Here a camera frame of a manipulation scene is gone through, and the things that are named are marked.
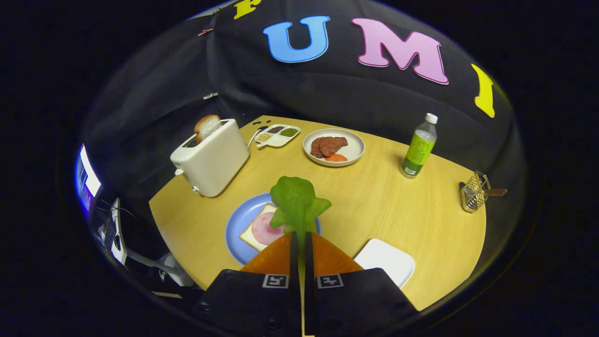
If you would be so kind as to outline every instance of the yellow letter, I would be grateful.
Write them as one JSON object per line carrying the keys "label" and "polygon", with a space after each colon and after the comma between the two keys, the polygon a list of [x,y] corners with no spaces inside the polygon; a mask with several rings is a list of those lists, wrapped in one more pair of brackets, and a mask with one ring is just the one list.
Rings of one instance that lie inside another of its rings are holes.
{"label": "yellow letter", "polygon": [[495,117],[495,110],[493,110],[493,82],[479,67],[473,64],[470,65],[479,76],[479,95],[474,98],[474,103],[489,117],[493,118]]}
{"label": "yellow letter", "polygon": [[252,7],[253,5],[258,5],[262,0],[245,0],[236,4],[237,14],[233,17],[233,19],[239,19],[240,17],[246,15],[247,13],[253,12],[256,7]]}

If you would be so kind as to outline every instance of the water bottle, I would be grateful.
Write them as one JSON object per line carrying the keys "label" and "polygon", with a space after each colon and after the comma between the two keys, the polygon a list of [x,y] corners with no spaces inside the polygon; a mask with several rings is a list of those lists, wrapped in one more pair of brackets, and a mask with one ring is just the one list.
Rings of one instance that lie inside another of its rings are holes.
{"label": "water bottle", "polygon": [[424,123],[420,124],[414,131],[410,149],[403,163],[401,163],[400,171],[404,177],[414,179],[424,166],[424,162],[437,141],[437,130],[435,130],[437,120],[438,117],[432,113],[427,113]]}

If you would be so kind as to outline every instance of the wooden table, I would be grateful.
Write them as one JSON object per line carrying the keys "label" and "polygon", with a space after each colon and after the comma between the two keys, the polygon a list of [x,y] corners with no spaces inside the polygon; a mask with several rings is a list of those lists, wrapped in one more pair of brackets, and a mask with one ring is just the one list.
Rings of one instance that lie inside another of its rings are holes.
{"label": "wooden table", "polygon": [[353,130],[366,145],[362,158],[347,167],[325,167],[306,157],[302,143],[313,131],[333,126],[275,116],[256,121],[262,123],[241,128],[246,142],[266,121],[300,127],[301,133],[282,148],[251,146],[250,158],[215,198],[194,194],[177,176],[150,200],[169,249],[202,288],[222,269],[241,268],[225,243],[231,213],[248,198],[268,192],[283,175],[310,180],[316,196],[331,201],[320,216],[322,236],[349,256],[377,238],[414,258],[416,269],[402,291],[416,309],[470,276],[486,227],[484,207],[470,214],[460,206],[458,183],[468,181],[471,170],[430,155],[419,176],[406,179],[399,170],[407,145]]}

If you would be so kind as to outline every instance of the white bottle cap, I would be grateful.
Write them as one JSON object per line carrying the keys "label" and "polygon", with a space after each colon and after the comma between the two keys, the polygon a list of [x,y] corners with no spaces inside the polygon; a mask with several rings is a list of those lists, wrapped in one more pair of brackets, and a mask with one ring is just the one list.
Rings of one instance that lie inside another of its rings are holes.
{"label": "white bottle cap", "polygon": [[431,122],[432,124],[436,124],[438,119],[439,118],[433,115],[432,113],[427,113],[425,117],[425,120],[427,122]]}

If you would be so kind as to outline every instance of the seasoning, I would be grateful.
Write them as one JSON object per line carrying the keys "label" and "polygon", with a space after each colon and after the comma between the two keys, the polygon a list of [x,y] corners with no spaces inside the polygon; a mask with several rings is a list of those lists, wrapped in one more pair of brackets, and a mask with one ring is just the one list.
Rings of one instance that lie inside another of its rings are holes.
{"label": "seasoning", "polygon": [[259,142],[265,142],[268,139],[270,139],[270,137],[272,137],[272,136],[273,135],[271,135],[271,134],[263,133],[263,134],[260,134],[259,136],[257,136],[256,140]]}
{"label": "seasoning", "polygon": [[281,131],[280,135],[285,137],[293,137],[294,134],[298,133],[297,129],[288,128]]}
{"label": "seasoning", "polygon": [[268,130],[268,133],[277,133],[277,132],[281,131],[283,128],[284,127],[275,127],[275,128]]}

